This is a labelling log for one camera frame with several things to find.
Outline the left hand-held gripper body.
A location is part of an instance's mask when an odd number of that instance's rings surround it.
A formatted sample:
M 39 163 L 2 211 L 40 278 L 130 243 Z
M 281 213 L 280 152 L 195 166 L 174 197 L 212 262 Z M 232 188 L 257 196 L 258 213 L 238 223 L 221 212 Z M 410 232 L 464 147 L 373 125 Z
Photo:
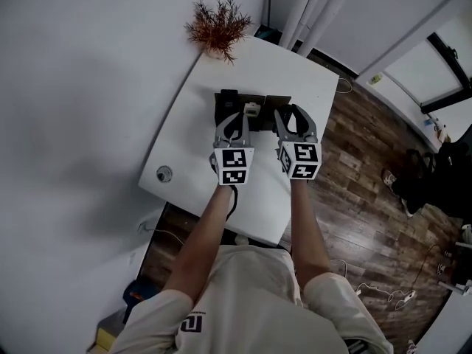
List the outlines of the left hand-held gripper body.
M 213 147 L 211 165 L 215 168 L 219 185 L 246 184 L 255 152 L 250 139 L 243 137 L 235 140 L 217 136 Z

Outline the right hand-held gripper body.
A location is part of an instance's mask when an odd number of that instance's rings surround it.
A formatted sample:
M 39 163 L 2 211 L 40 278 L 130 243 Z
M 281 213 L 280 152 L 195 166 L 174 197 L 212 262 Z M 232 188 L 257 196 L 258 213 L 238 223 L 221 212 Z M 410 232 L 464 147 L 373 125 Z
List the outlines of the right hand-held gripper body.
M 316 134 L 278 136 L 277 158 L 290 180 L 314 180 L 322 165 L 322 147 Z

